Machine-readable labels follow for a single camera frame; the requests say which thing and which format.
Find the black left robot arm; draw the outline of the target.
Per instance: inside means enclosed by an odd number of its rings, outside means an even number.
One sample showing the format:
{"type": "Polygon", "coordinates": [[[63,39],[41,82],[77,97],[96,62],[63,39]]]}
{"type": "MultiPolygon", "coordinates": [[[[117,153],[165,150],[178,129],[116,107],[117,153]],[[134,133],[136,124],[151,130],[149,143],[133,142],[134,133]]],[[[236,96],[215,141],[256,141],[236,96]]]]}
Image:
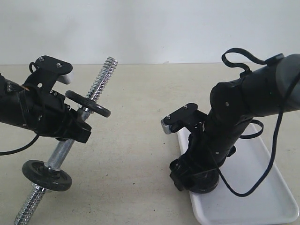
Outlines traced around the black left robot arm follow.
{"type": "Polygon", "coordinates": [[[33,84],[24,87],[0,77],[0,121],[60,141],[86,143],[91,126],[64,102],[62,94],[42,91],[33,84]]]}

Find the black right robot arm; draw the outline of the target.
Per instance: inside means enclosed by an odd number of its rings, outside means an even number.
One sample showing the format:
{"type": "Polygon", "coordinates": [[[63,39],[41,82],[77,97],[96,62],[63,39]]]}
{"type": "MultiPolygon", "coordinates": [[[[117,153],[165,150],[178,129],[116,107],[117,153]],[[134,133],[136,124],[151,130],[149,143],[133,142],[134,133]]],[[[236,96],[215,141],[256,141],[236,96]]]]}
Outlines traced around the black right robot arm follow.
{"type": "Polygon", "coordinates": [[[249,124],[257,117],[299,110],[300,56],[279,54],[256,63],[262,67],[255,71],[238,64],[244,70],[238,79],[213,87],[209,113],[189,103],[162,120],[169,133],[190,132],[186,152],[170,163],[178,190],[211,192],[224,178],[220,167],[236,152],[237,140],[253,138],[243,134],[249,124]]]}

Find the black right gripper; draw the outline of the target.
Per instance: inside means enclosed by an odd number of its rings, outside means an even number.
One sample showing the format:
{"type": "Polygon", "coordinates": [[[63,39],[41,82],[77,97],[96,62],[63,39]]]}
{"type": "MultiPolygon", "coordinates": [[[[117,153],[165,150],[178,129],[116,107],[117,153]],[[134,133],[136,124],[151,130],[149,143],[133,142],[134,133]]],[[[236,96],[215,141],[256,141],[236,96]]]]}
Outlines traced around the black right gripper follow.
{"type": "Polygon", "coordinates": [[[236,128],[217,126],[202,129],[196,126],[184,129],[189,132],[187,150],[170,163],[170,178],[179,191],[207,190],[211,186],[208,172],[221,167],[232,153],[236,128]]]}

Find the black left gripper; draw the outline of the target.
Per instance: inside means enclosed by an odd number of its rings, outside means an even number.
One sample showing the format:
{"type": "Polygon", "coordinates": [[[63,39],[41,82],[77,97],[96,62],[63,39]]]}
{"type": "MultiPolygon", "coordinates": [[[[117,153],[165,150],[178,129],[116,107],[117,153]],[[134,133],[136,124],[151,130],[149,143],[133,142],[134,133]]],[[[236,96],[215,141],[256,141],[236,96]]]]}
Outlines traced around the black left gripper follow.
{"type": "Polygon", "coordinates": [[[85,122],[90,113],[83,109],[71,109],[64,100],[62,95],[45,94],[40,90],[21,91],[22,124],[39,136],[86,143],[92,129],[85,122]],[[77,126],[84,130],[77,131],[77,126]]]}

